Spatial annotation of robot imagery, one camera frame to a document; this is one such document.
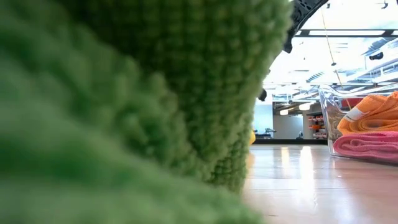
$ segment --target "ceiling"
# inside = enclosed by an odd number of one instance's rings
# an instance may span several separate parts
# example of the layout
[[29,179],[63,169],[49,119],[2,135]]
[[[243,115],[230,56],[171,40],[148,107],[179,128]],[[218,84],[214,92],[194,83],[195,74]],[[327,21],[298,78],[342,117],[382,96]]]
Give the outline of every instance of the ceiling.
[[354,91],[398,82],[397,14],[397,0],[329,0],[271,65],[264,89],[276,112],[319,100],[321,84]]

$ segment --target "green mat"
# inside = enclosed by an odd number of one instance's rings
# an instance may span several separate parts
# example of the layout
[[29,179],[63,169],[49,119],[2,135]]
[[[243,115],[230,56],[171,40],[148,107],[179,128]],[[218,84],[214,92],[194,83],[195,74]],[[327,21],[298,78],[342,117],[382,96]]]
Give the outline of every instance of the green mat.
[[262,223],[239,198],[287,1],[0,0],[1,223]]

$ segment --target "plastic container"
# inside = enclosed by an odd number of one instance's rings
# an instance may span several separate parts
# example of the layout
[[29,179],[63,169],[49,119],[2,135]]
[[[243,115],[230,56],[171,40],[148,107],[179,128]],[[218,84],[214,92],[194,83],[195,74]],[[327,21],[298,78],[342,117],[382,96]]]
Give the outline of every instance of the plastic container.
[[[327,133],[328,147],[330,150],[330,154],[332,156],[344,156],[336,152],[333,148],[333,143],[342,136],[342,133],[339,132],[337,126],[340,120],[344,117],[344,115],[349,111],[349,108],[346,106],[348,99],[348,103],[352,101],[357,101],[358,99],[363,99],[365,96],[370,94],[378,94],[388,96],[393,91],[398,90],[398,83],[394,83],[386,86],[379,86],[371,89],[361,90],[352,93],[340,93],[332,87],[328,85],[321,85],[319,87],[319,95],[320,95],[320,103],[322,107],[322,112],[325,120],[325,128]],[[396,161],[386,161],[380,159],[367,159],[374,161],[384,161],[384,162],[394,162]]]

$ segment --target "hardwood floor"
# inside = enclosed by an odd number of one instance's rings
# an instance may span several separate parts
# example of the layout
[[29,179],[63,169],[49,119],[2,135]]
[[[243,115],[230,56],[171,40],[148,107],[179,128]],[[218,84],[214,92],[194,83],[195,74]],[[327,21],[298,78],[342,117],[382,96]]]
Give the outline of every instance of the hardwood floor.
[[326,146],[251,153],[244,199],[269,224],[398,223],[398,167],[331,157]]

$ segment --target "green towel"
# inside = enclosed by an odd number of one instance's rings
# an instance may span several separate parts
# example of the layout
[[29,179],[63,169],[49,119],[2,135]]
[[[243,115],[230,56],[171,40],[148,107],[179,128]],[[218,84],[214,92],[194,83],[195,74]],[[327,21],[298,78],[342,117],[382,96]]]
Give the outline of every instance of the green towel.
[[279,0],[0,0],[1,223],[261,223],[239,193],[289,16]]

